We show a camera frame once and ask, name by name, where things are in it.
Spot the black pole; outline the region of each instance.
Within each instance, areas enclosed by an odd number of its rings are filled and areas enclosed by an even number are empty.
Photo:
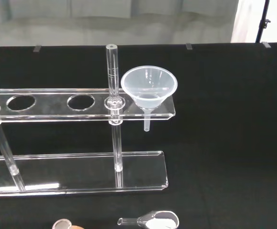
[[[267,10],[268,10],[269,4],[270,4],[270,0],[266,0],[266,2],[264,4],[264,8],[263,8],[262,18],[261,18],[261,21],[259,24],[259,30],[258,30],[258,34],[257,34],[257,38],[256,38],[256,43],[260,43],[263,29],[266,29],[267,23],[271,22],[270,20],[267,19]]]

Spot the white powder in spoon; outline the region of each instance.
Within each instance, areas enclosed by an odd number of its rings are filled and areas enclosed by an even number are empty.
[[[151,219],[146,222],[149,229],[175,229],[176,224],[172,219]]]

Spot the test tube rack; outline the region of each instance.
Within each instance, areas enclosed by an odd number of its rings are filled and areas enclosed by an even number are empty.
[[[117,46],[106,46],[108,89],[0,89],[0,196],[36,196],[163,190],[168,187],[162,151],[122,152],[121,123],[168,120],[172,96],[145,115],[119,88]],[[21,99],[30,104],[21,105]],[[91,100],[76,107],[76,99]],[[113,152],[14,156],[2,123],[108,121]]]

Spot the black table surface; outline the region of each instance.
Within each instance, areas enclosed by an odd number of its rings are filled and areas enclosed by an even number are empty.
[[[62,218],[112,229],[172,210],[181,229],[277,229],[277,43],[120,46],[120,76],[140,65],[178,80],[176,116],[122,124],[123,151],[163,150],[163,191],[0,198],[0,228]],[[106,88],[104,46],[0,47],[0,88]],[[16,155],[110,152],[107,122],[3,124]]]

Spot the acrylic shelf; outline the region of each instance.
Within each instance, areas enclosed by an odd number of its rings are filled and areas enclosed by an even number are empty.
[[[0,89],[0,121],[10,122],[60,122],[60,121],[108,121],[112,119],[144,120],[145,114],[122,89],[120,96],[125,106],[118,117],[112,115],[104,106],[109,89]],[[74,110],[68,101],[77,95],[88,96],[94,100],[87,109]],[[34,98],[28,109],[14,111],[7,103],[20,96]],[[172,96],[169,96],[158,108],[148,114],[150,120],[167,120],[175,116]]]
[[[14,185],[0,156],[0,196],[62,195],[163,190],[168,187],[162,151],[123,152],[123,171],[113,153],[14,156],[26,191]]]

